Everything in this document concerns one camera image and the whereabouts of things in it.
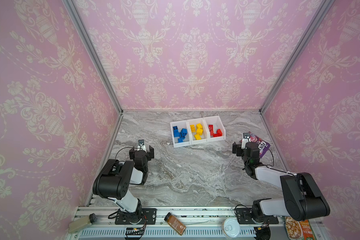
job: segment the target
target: yellow building block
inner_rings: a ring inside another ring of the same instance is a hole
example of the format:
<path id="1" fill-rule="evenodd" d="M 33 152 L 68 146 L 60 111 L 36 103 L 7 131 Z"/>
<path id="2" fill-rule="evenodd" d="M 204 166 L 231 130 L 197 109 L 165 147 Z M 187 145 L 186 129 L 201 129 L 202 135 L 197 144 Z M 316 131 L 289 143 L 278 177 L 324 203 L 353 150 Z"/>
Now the yellow building block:
<path id="1" fill-rule="evenodd" d="M 191 127 L 191 132 L 196 132 L 195 126 L 194 125 L 189 125 Z"/>
<path id="2" fill-rule="evenodd" d="M 196 130 L 196 133 L 199 134 L 199 135 L 202 135 L 203 134 L 203 130 L 201 128 L 198 128 Z"/>

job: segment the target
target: damask pattern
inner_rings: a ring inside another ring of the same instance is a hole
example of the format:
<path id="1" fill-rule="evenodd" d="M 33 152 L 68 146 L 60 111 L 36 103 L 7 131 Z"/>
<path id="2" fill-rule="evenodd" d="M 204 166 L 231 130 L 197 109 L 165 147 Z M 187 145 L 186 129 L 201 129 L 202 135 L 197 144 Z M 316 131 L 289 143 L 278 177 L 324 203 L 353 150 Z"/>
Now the damask pattern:
<path id="1" fill-rule="evenodd" d="M 360 0 L 335 1 L 265 117 L 327 198 L 332 238 L 360 239 Z"/>
<path id="2" fill-rule="evenodd" d="M 61 1 L 0 1 L 0 239 L 65 239 L 85 204 L 118 116 L 94 69 Z"/>
<path id="3" fill-rule="evenodd" d="M 123 109 L 259 109 L 321 0 L 74 2 Z"/>

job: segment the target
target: gray marble surface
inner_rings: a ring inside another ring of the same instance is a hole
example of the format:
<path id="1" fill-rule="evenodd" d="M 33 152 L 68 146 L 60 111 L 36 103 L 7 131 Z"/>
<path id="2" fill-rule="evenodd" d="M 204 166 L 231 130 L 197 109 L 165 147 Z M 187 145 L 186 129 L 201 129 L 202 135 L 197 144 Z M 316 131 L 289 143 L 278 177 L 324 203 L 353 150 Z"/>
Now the gray marble surface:
<path id="1" fill-rule="evenodd" d="M 275 167 L 283 169 L 257 111 L 128 111 L 123 115 L 111 157 L 122 147 L 136 146 L 141 138 L 155 149 L 145 185 L 129 185 L 143 206 L 251 205 L 253 200 L 282 196 L 281 189 L 247 176 L 241 158 L 232 154 L 232 143 L 240 141 L 243 132 L 251 131 L 271 144 Z M 215 115 L 226 129 L 225 141 L 173 147 L 170 122 Z M 117 159 L 129 160 L 128 151 L 120 151 Z M 272 164 L 271 153 L 261 161 Z M 97 198 L 95 205 L 114 203 Z"/>

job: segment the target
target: bottle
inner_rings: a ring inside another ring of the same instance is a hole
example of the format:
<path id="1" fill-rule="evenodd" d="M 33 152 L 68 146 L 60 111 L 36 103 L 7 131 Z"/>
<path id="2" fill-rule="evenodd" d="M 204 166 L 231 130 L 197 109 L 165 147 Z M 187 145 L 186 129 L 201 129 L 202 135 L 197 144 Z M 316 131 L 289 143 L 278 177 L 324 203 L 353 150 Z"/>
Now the bottle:
<path id="1" fill-rule="evenodd" d="M 178 234 L 183 235 L 186 226 L 180 222 L 177 217 L 173 216 L 170 212 L 165 216 L 166 221 L 171 228 L 173 228 Z"/>

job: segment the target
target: pink wallpaper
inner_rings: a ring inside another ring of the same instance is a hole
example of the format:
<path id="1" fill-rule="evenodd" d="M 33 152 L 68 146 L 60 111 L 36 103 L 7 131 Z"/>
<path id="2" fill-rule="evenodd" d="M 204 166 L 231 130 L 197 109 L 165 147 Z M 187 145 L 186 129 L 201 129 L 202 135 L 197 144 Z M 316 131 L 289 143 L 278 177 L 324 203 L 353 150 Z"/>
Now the pink wallpaper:
<path id="1" fill-rule="evenodd" d="M 65 239 L 117 113 L 61 1 L 0 1 L 0 240 Z"/>
<path id="2" fill-rule="evenodd" d="M 327 198 L 332 239 L 360 239 L 360 0 L 335 1 L 265 116 Z"/>
<path id="3" fill-rule="evenodd" d="M 123 109 L 259 109 L 321 0 L 74 0 Z"/>

